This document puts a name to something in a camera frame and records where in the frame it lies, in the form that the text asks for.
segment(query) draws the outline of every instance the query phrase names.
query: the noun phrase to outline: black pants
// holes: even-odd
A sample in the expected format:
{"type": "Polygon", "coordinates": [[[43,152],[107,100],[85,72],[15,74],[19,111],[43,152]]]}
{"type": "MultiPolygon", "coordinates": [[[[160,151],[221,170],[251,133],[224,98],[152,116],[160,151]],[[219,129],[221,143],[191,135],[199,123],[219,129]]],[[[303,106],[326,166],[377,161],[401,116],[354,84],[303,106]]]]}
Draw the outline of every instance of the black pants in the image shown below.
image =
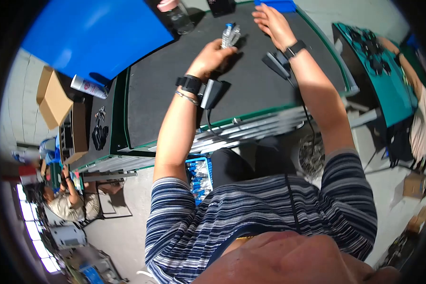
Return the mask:
{"type": "Polygon", "coordinates": [[[259,142],[255,171],[240,155],[228,148],[214,151],[211,161],[214,188],[274,174],[296,174],[293,163],[281,151],[275,137],[267,137],[259,142]]]}

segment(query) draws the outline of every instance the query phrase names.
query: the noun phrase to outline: blue and white striped shirt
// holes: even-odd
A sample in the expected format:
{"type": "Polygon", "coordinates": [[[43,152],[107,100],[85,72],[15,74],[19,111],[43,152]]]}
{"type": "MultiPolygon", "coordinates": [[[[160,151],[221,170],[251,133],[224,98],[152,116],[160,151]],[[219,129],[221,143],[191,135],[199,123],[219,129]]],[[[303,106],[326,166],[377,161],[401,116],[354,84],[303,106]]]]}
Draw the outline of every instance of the blue and white striped shirt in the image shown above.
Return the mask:
{"type": "MultiPolygon", "coordinates": [[[[377,213],[355,153],[327,162],[322,190],[294,175],[288,181],[302,235],[328,235],[341,251],[359,260],[368,256],[377,213]]],[[[284,175],[218,187],[198,207],[185,182],[158,179],[152,188],[145,263],[162,284],[192,282],[212,257],[221,255],[215,253],[221,244],[253,226],[260,232],[297,230],[284,175]]]]}

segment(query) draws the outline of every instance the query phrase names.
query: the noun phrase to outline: silver bracelet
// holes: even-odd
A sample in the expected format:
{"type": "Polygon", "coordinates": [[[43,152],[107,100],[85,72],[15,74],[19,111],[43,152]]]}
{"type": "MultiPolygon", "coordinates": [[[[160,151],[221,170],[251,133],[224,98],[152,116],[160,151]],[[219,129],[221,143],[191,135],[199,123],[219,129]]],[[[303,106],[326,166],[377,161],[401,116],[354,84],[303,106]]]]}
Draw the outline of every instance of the silver bracelet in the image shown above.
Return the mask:
{"type": "Polygon", "coordinates": [[[192,102],[193,104],[195,104],[195,105],[199,105],[199,103],[197,102],[197,100],[195,100],[195,99],[193,99],[193,98],[190,98],[190,97],[188,97],[187,95],[180,93],[179,91],[175,91],[175,93],[176,93],[177,95],[179,95],[180,97],[182,97],[182,98],[184,98],[184,99],[189,100],[189,101],[190,101],[190,102],[192,102]]]}

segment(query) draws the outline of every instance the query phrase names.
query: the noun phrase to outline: pink bottle cap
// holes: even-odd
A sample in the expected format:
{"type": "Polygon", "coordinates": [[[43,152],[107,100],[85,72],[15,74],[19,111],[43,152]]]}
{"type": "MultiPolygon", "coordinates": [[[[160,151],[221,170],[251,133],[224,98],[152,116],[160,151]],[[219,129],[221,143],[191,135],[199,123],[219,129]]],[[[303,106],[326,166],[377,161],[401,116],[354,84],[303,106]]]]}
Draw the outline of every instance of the pink bottle cap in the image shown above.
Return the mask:
{"type": "Polygon", "coordinates": [[[163,0],[159,2],[157,7],[161,12],[167,12],[178,6],[178,3],[180,3],[180,0],[163,0]]]}

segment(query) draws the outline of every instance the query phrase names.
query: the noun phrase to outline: window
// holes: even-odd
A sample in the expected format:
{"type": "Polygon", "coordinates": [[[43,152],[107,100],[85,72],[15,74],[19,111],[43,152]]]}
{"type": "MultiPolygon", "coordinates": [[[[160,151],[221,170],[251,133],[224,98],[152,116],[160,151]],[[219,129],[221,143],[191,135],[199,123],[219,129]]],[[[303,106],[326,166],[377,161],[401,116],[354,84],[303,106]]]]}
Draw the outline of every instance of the window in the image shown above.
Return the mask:
{"type": "Polygon", "coordinates": [[[27,202],[27,197],[23,192],[22,185],[17,185],[17,194],[19,196],[23,219],[25,220],[25,226],[27,227],[28,234],[33,241],[33,246],[38,256],[40,256],[44,267],[50,273],[60,270],[57,260],[53,257],[53,254],[46,249],[43,241],[41,241],[40,232],[42,232],[42,228],[38,222],[38,214],[36,212],[37,205],[27,202]]]}

